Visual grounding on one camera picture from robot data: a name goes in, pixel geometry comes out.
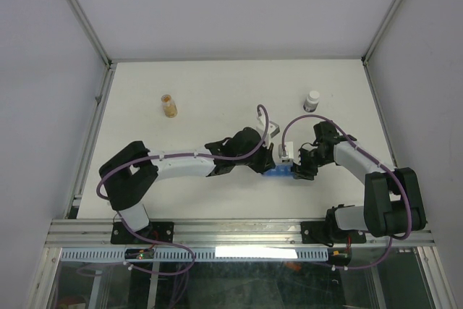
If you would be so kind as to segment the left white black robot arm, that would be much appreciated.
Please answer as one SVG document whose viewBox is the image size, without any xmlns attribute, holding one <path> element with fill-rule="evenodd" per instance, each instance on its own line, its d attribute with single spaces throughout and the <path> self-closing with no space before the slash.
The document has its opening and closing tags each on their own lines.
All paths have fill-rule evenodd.
<svg viewBox="0 0 463 309">
<path fill-rule="evenodd" d="M 145 242 L 152 226 L 142 199 L 155 182 L 216 177 L 229 174 L 237 166 L 263 174 L 276 167 L 271 140 L 277 133 L 245 127 L 233 137 L 181 153 L 151 152 L 143 141 L 131 142 L 98 170 L 101 181 L 97 195 L 106 199 L 122 218 L 133 241 Z"/>
</svg>

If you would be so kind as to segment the blue weekly pill organizer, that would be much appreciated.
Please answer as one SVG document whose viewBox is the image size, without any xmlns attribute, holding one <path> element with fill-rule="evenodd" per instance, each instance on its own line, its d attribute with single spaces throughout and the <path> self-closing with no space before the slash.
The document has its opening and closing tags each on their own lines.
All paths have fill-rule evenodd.
<svg viewBox="0 0 463 309">
<path fill-rule="evenodd" d="M 279 164 L 263 173 L 264 177 L 293 177 L 292 165 Z"/>
</svg>

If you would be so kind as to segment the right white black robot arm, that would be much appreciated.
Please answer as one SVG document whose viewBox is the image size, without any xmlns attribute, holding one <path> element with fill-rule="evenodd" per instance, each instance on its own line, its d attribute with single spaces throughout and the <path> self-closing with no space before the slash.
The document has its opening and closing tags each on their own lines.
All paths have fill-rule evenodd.
<svg viewBox="0 0 463 309">
<path fill-rule="evenodd" d="M 364 190 L 361 206 L 339 204 L 328 209 L 324 222 L 307 232 L 313 240 L 332 245 L 346 242 L 356 232 L 404 240 L 426 227 L 413 169 L 387 166 L 330 121 L 317 123 L 314 132 L 312 148 L 299 149 L 299 161 L 292 166 L 294 178 L 313 181 L 319 168 L 335 164 L 357 178 Z"/>
</svg>

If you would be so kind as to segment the clear capsule bottle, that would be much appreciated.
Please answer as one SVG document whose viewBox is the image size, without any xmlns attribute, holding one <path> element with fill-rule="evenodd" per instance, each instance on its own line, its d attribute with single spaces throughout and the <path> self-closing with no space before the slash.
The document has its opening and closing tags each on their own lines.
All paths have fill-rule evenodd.
<svg viewBox="0 0 463 309">
<path fill-rule="evenodd" d="M 166 117 L 173 118 L 177 115 L 177 106 L 169 94 L 165 94 L 161 97 L 161 103 L 163 107 L 163 112 Z"/>
</svg>

